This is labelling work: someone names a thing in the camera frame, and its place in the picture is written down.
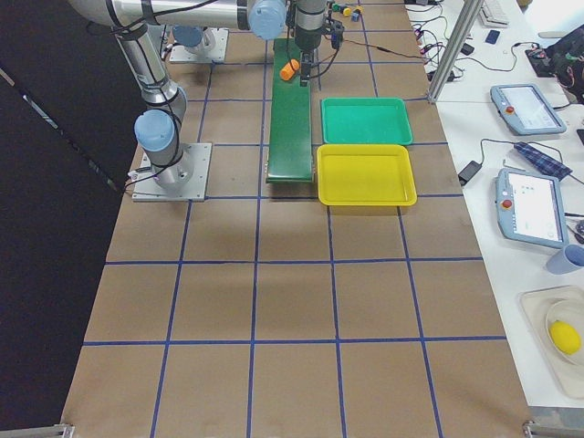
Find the cup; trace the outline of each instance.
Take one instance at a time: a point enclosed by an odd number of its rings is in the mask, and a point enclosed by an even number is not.
[[[546,263],[552,274],[567,274],[584,266],[584,248],[579,245],[567,245],[555,253]]]

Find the yellow tray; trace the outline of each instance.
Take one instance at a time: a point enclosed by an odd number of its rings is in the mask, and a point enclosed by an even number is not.
[[[408,151],[398,144],[318,148],[318,198],[325,205],[413,205],[418,196]]]

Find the yellow ball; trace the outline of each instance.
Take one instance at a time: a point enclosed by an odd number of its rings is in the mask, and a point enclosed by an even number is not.
[[[554,345],[565,354],[574,354],[582,346],[580,335],[567,322],[556,321],[548,330]]]

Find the beige tray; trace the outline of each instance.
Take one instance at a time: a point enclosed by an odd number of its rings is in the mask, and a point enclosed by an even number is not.
[[[520,301],[533,334],[560,388],[569,397],[584,399],[584,367],[562,358],[548,337],[546,314],[551,306],[564,299],[576,299],[584,303],[584,290],[576,286],[553,287],[526,292],[521,296]]]

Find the light blue round cap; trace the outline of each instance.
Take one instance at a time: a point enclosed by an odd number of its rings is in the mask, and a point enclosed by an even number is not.
[[[162,151],[174,138],[171,116],[159,109],[149,109],[136,119],[134,133],[142,148],[149,152]]]
[[[185,47],[197,47],[203,40],[203,30],[200,27],[174,26],[172,34],[176,42]]]
[[[274,39],[284,30],[286,7],[282,0],[258,0],[248,17],[249,27],[257,37]]]

